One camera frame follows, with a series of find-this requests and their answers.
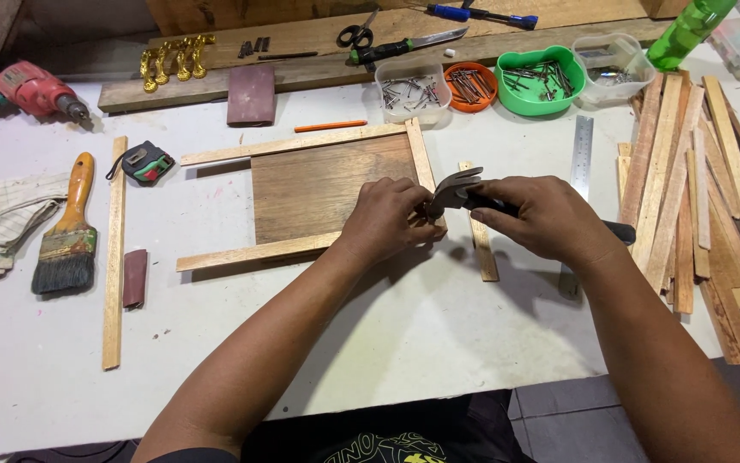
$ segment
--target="scissors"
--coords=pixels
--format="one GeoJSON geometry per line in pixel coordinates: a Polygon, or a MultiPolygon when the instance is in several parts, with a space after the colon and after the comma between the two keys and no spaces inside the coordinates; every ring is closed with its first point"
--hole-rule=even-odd
{"type": "Polygon", "coordinates": [[[367,18],[367,20],[364,22],[361,26],[347,26],[341,31],[339,36],[335,39],[335,42],[339,44],[339,47],[345,48],[349,46],[353,46],[353,49],[362,49],[367,48],[370,45],[373,44],[373,31],[368,28],[370,26],[370,23],[373,22],[373,19],[376,18],[376,13],[378,13],[379,8],[376,8],[375,12],[373,12],[370,17],[367,18]],[[344,40],[342,37],[346,35],[350,35],[349,39],[344,40]],[[366,44],[359,44],[362,40],[367,39],[366,44]]]}

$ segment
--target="green bowl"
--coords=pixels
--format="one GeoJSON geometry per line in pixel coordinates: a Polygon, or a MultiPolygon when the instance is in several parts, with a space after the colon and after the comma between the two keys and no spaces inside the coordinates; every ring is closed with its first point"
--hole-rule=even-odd
{"type": "Polygon", "coordinates": [[[553,45],[543,50],[527,53],[506,53],[499,56],[499,60],[496,61],[496,79],[499,80],[499,101],[502,102],[504,107],[516,114],[527,116],[552,114],[568,109],[573,98],[576,98],[584,90],[585,84],[584,71],[576,62],[572,51],[570,51],[570,48],[560,45],[553,45]],[[529,87],[529,90],[522,87],[517,87],[514,90],[504,80],[504,74],[502,73],[504,69],[523,68],[529,64],[543,63],[550,60],[558,61],[564,75],[570,79],[570,85],[573,86],[570,98],[564,98],[564,92],[552,80],[548,81],[550,90],[559,89],[552,101],[541,100],[540,95],[543,95],[547,90],[540,79],[520,78],[519,83],[529,87]]]}

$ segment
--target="orange pencil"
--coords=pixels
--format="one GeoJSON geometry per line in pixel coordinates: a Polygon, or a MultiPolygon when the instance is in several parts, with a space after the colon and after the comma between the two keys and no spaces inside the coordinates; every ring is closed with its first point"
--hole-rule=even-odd
{"type": "Polygon", "coordinates": [[[295,130],[296,133],[299,133],[299,132],[312,132],[314,130],[343,129],[344,127],[358,127],[359,125],[367,125],[367,121],[349,120],[347,122],[331,122],[331,123],[320,123],[318,125],[303,125],[293,130],[295,130]]]}

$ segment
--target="hammer head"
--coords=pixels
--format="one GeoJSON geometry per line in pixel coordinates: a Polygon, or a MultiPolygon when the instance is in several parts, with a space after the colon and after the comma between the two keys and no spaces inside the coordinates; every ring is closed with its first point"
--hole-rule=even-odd
{"type": "Polygon", "coordinates": [[[478,177],[483,167],[474,167],[466,171],[457,172],[442,180],[433,194],[433,201],[427,206],[427,216],[433,220],[444,215],[444,208],[461,209],[467,201],[465,188],[481,181],[478,177]]]}

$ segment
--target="red power drill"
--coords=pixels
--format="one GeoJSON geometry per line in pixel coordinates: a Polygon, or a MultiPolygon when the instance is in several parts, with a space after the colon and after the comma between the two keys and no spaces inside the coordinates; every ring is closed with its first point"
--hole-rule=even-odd
{"type": "Polygon", "coordinates": [[[19,61],[0,74],[0,108],[7,101],[28,114],[47,116],[56,111],[76,122],[88,120],[87,106],[64,82],[33,63],[19,61]]]}

